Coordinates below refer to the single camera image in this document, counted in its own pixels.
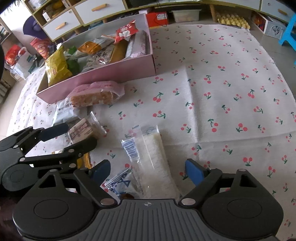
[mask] blue plastic stool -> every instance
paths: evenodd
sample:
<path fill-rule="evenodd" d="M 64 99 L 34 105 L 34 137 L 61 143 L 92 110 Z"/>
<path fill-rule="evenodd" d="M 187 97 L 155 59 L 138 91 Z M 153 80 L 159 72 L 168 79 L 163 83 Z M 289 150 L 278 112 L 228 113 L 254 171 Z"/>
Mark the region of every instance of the blue plastic stool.
<path fill-rule="evenodd" d="M 294 14 L 294 16 L 291 18 L 285 32 L 283 33 L 283 36 L 279 40 L 279 44 L 283 45 L 284 41 L 286 40 L 296 51 L 296 34 L 292 33 L 292 29 L 295 22 L 296 22 L 296 14 Z"/>

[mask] pink snack bag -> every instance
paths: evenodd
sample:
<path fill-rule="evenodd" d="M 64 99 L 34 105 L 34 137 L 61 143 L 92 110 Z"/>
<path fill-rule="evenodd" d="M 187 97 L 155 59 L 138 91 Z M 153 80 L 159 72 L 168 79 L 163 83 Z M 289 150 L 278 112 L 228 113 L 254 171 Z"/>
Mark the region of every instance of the pink snack bag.
<path fill-rule="evenodd" d="M 112 104 L 124 95 L 124 85 L 114 81 L 100 81 L 77 86 L 68 96 L 74 107 Z"/>

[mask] plastic container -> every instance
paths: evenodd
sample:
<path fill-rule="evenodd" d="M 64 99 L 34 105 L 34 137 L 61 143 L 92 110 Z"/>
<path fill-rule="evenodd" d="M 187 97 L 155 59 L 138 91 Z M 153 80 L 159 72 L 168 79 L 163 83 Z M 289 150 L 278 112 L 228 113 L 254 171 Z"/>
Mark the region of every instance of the plastic container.
<path fill-rule="evenodd" d="M 192 10 L 175 10 L 172 11 L 175 22 L 191 22 L 198 21 L 200 19 L 200 10 L 201 9 L 192 9 Z"/>

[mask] pink box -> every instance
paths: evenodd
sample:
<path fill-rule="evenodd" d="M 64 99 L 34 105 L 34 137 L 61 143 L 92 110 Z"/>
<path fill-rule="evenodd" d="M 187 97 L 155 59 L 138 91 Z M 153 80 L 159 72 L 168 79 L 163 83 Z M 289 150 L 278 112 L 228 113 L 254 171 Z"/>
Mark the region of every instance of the pink box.
<path fill-rule="evenodd" d="M 74 38 L 65 41 L 63 43 L 64 49 L 70 48 L 73 45 L 79 47 L 86 41 L 100 37 L 102 34 L 113 34 L 117 29 L 128 24 L 133 19 L 136 20 L 137 29 L 144 30 L 147 33 L 149 39 L 146 46 L 147 55 L 123 59 L 119 62 L 78 74 L 51 87 L 48 87 L 47 75 L 45 74 L 36 95 L 48 104 L 52 104 L 65 99 L 67 95 L 79 85 L 108 80 L 122 83 L 129 80 L 155 76 L 156 72 L 153 59 L 152 42 L 145 14 L 138 14 L 117 19 L 83 32 Z"/>

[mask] red bag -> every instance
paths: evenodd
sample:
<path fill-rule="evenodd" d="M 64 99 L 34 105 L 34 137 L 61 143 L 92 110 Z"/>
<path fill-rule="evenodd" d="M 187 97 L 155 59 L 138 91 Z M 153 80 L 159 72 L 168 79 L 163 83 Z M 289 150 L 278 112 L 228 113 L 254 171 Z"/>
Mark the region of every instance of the red bag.
<path fill-rule="evenodd" d="M 34 38 L 30 44 L 38 51 L 38 53 L 44 59 L 47 59 L 49 57 L 48 46 L 50 46 L 52 44 L 52 41 L 49 38 L 46 38 L 43 40 L 41 40 L 39 38 Z"/>
<path fill-rule="evenodd" d="M 17 60 L 19 59 L 18 52 L 20 51 L 21 47 L 14 44 L 6 53 L 5 60 L 6 63 L 10 66 L 13 66 L 16 64 Z M 23 55 L 26 51 L 22 50 L 20 52 L 21 55 Z"/>
<path fill-rule="evenodd" d="M 119 41 L 135 34 L 139 30 L 136 28 L 135 20 L 131 21 L 129 24 L 116 30 L 116 37 L 114 44 L 117 44 Z"/>

